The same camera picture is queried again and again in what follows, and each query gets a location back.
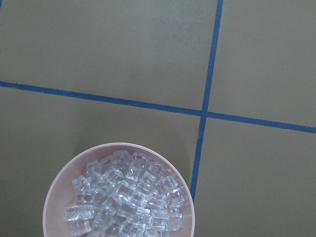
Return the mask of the pile of clear ice cubes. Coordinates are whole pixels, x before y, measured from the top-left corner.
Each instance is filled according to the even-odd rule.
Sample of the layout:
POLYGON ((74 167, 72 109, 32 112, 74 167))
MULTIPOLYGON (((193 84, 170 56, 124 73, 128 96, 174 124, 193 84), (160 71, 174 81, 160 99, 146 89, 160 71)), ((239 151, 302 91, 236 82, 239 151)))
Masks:
POLYGON ((64 221, 73 237, 169 237, 183 227, 184 196, 165 166, 144 153, 113 152, 72 181, 64 221))

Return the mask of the pink bowl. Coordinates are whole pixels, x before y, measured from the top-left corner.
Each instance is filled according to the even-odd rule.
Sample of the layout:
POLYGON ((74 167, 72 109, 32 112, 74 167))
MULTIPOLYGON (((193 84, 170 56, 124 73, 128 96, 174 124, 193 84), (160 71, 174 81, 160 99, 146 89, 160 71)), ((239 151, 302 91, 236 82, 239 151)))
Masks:
POLYGON ((76 192, 72 181, 83 174, 85 164, 102 159, 117 150, 143 152, 149 158, 160 161, 171 172, 183 192, 185 203, 180 208, 183 215, 183 228, 172 233, 173 237, 192 237, 195 232, 195 210, 190 190, 174 165, 159 153, 131 143, 107 143, 92 147, 70 160, 57 174, 46 196, 43 208, 42 227, 45 237, 69 237, 70 230, 63 220, 64 208, 75 203, 76 192))

